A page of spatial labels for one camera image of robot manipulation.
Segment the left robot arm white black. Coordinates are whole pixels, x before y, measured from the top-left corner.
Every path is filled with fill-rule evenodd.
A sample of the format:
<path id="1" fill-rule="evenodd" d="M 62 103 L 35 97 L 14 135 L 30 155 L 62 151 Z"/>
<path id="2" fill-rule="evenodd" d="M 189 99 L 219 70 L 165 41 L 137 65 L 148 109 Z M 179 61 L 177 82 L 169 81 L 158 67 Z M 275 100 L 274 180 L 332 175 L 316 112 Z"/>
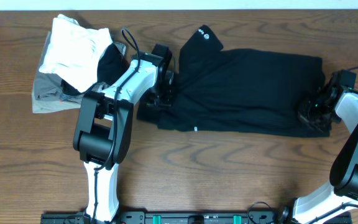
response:
<path id="1" fill-rule="evenodd" d="M 111 223 L 119 209 L 117 176 L 131 143 L 134 107 L 146 93 L 158 101 L 161 85 L 169 84 L 172 59 L 164 53 L 138 53 L 118 80 L 101 92 L 87 93 L 81 103 L 73 147 L 88 178 L 85 223 Z"/>

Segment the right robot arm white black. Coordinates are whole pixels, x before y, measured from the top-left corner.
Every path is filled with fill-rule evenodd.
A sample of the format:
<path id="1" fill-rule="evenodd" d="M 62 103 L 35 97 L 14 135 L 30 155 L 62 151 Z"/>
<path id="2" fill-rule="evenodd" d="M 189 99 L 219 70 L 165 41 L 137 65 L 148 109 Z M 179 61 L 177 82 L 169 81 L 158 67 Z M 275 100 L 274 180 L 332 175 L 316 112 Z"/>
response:
<path id="1" fill-rule="evenodd" d="M 324 223 L 358 208 L 358 91 L 340 86 L 334 105 L 350 136 L 335 159 L 329 181 L 314 192 L 295 199 L 283 211 L 282 223 Z"/>

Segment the black t-shirt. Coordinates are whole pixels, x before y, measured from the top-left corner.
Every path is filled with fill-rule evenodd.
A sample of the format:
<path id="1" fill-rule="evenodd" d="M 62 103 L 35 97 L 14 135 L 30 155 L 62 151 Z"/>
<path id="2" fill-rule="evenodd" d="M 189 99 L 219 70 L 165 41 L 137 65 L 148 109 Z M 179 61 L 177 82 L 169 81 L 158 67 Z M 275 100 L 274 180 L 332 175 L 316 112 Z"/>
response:
<path id="1" fill-rule="evenodd" d="M 141 103 L 137 119 L 160 129 L 234 131 L 299 138 L 329 136 L 298 117 L 325 82 L 322 59 L 255 49 L 225 50 L 201 26 L 180 50 L 168 107 Z"/>

